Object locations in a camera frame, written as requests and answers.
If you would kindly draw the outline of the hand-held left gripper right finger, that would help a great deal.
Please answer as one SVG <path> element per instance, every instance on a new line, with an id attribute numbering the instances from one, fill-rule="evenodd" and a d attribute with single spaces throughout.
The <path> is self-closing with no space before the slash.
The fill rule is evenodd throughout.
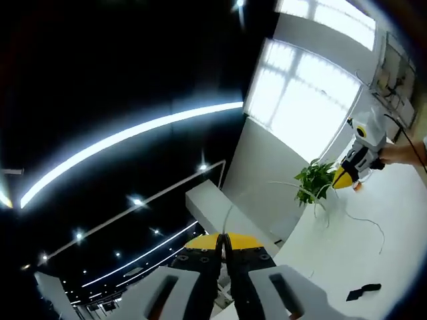
<path id="1" fill-rule="evenodd" d="M 240 319 L 330 319 L 326 293 L 287 265 L 276 265 L 252 236 L 223 235 L 231 294 Z"/>

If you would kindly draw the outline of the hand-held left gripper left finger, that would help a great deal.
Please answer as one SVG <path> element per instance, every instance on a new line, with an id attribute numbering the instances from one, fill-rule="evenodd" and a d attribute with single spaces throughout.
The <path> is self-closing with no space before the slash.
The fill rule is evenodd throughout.
<path id="1" fill-rule="evenodd" d="M 140 319 L 209 319 L 218 295 L 222 235 L 188 242 L 169 267 L 146 277 Z"/>

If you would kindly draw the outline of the person's right hand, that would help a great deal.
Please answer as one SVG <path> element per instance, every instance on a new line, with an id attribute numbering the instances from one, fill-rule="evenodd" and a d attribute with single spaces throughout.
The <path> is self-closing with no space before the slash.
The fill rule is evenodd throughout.
<path id="1" fill-rule="evenodd" d="M 396 145 L 386 145 L 379 152 L 381 162 L 387 165 L 400 162 L 400 148 Z"/>

